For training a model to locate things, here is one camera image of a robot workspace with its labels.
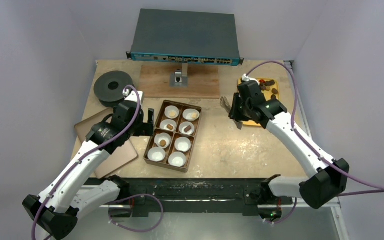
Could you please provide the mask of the brown nut chocolate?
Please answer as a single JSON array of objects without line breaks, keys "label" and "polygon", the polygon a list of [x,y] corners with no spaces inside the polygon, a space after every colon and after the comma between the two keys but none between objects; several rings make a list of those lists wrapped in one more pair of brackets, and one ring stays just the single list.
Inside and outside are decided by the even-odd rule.
[{"label": "brown nut chocolate", "polygon": [[171,125],[171,124],[168,124],[166,127],[167,127],[167,129],[170,130],[170,131],[172,131],[172,130],[174,129],[174,126]]}]

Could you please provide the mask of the caramel round chocolate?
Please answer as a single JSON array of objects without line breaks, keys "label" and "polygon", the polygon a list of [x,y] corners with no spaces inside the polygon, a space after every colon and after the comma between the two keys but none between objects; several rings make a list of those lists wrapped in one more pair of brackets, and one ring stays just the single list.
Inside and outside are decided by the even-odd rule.
[{"label": "caramel round chocolate", "polygon": [[159,142],[159,145],[160,145],[160,147],[165,148],[166,145],[167,145],[167,142],[166,142],[165,140],[161,140],[161,141]]}]

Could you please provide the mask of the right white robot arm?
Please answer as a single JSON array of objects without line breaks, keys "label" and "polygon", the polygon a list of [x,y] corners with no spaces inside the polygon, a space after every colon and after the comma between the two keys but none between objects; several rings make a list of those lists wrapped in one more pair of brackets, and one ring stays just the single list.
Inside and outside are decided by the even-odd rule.
[{"label": "right white robot arm", "polygon": [[341,158],[313,149],[317,145],[291,120],[291,114],[278,100],[267,100],[259,82],[250,80],[237,86],[229,118],[238,122],[254,121],[274,135],[289,150],[306,176],[275,175],[262,183],[260,196],[268,204],[280,197],[303,199],[311,208],[319,209],[346,190],[350,166]]}]

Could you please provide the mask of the dark chocolate piece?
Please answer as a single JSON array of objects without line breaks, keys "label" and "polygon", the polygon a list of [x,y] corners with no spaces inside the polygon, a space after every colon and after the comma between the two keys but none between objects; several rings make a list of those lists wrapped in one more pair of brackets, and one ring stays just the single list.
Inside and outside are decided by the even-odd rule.
[{"label": "dark chocolate piece", "polygon": [[192,127],[189,125],[189,126],[185,127],[183,131],[185,133],[188,133],[191,129],[192,129]]}]

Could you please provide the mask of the brown chocolate box tray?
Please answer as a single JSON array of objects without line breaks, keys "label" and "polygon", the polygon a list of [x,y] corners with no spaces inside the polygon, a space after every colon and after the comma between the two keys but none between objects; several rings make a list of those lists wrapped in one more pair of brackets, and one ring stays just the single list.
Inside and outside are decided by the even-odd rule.
[{"label": "brown chocolate box tray", "polygon": [[[168,131],[168,130],[160,129],[160,123],[163,120],[169,119],[164,114],[165,108],[168,107],[168,106],[176,106],[180,110],[179,116],[176,119],[173,119],[176,122],[176,130],[175,131]],[[162,102],[161,109],[160,109],[160,111],[158,113],[158,116],[157,116],[157,118],[155,120],[155,127],[154,127],[153,136],[151,136],[150,140],[148,141],[148,145],[147,145],[147,148],[145,150],[144,157],[143,157],[144,161],[147,164],[154,165],[154,166],[161,167],[161,168],[165,168],[165,169],[169,169],[169,170],[173,170],[173,171],[177,171],[177,172],[182,172],[182,173],[186,173],[189,170],[190,162],[192,160],[192,154],[193,154],[193,149],[194,149],[195,141],[196,141],[196,138],[197,138],[197,135],[198,135],[198,131],[199,131],[200,117],[197,120],[191,122],[194,125],[194,127],[195,127],[195,131],[194,131],[193,135],[185,135],[185,134],[180,133],[179,132],[179,125],[181,123],[183,123],[183,122],[188,122],[187,120],[185,120],[183,118],[183,111],[186,110],[186,109],[196,109],[196,110],[198,110],[200,112],[200,117],[202,116],[203,109],[200,106],[186,104],[186,103],[181,103],[181,102],[176,102],[176,101],[171,101],[171,100],[164,100]],[[164,149],[165,152],[166,152],[165,159],[163,161],[161,161],[161,162],[155,162],[155,161],[149,160],[148,157],[147,157],[147,154],[148,154],[148,151],[151,148],[158,147],[154,143],[154,138],[155,138],[156,134],[160,134],[160,133],[167,133],[167,134],[169,134],[171,136],[171,144],[170,144],[169,147]],[[176,167],[176,166],[170,165],[168,163],[168,159],[169,159],[169,156],[172,153],[180,152],[180,151],[177,151],[175,149],[175,141],[176,141],[177,138],[180,138],[180,137],[189,138],[191,140],[191,142],[192,142],[192,146],[191,146],[189,151],[182,152],[186,156],[186,164],[183,167]]]}]

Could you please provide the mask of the metal tweezers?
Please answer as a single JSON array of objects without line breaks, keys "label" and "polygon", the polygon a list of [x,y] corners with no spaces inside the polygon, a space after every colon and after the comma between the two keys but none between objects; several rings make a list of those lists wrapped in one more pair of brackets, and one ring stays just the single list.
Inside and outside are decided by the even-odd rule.
[{"label": "metal tweezers", "polygon": [[228,113],[228,117],[230,120],[232,120],[234,122],[234,124],[236,125],[236,128],[238,130],[241,130],[242,127],[243,127],[243,123],[241,121],[238,121],[238,120],[235,120],[235,119],[231,119],[230,117],[230,113],[231,113],[231,110],[232,110],[232,107],[231,105],[229,104],[228,102],[228,99],[225,97],[225,96],[222,96],[220,98],[220,106],[226,110],[226,112]]}]

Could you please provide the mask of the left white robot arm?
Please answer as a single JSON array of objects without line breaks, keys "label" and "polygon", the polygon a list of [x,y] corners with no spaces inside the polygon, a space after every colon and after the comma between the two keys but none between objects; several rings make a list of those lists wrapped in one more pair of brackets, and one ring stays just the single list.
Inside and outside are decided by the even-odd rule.
[{"label": "left white robot arm", "polygon": [[61,174],[40,194],[29,194],[22,202],[33,220],[31,238],[36,239],[40,226],[49,237],[62,240],[77,225],[79,219],[99,206],[115,202],[126,203],[130,185],[118,176],[77,196],[90,175],[107,160],[117,148],[131,137],[150,137],[154,133],[154,109],[148,109],[147,121],[141,103],[123,100],[102,121],[92,126],[80,150]]}]

